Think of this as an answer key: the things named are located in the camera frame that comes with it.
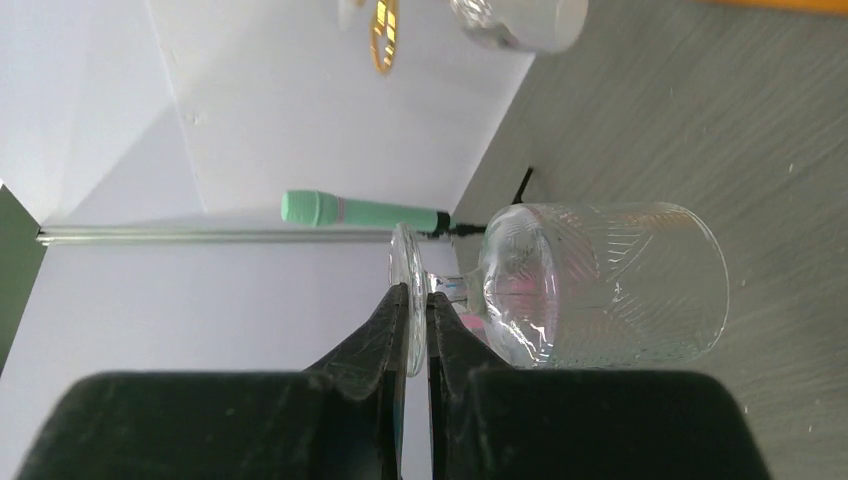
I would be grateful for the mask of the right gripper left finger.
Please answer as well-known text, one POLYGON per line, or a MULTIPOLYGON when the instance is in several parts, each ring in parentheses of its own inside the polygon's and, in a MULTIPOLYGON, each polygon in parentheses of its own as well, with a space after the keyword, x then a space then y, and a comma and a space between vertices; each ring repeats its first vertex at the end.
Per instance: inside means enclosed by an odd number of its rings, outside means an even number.
POLYGON ((22 479, 397 479, 409 294, 302 371, 106 372, 57 402, 22 479))

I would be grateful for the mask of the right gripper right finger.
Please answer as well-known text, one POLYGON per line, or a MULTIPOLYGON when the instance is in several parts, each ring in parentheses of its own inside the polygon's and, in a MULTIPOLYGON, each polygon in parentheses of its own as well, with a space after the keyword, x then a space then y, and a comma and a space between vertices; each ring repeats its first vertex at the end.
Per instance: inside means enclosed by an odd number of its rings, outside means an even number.
POLYGON ((522 370, 427 300, 437 479, 766 479, 742 411, 681 370, 522 370))

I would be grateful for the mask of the clear ribbed wine glass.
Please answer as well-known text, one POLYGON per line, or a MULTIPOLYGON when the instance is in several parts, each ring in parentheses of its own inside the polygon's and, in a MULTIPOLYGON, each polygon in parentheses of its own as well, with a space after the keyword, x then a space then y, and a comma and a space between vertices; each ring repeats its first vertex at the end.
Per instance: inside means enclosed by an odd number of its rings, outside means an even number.
POLYGON ((728 317, 729 278, 708 226, 676 204, 517 204, 498 212, 479 261, 459 276, 429 273, 418 234, 395 227, 392 284, 409 294, 407 358, 417 375, 428 350, 427 297, 467 298, 469 277, 524 274, 558 285, 554 327, 483 327, 485 343, 524 369, 649 368, 694 360, 719 340, 728 317))

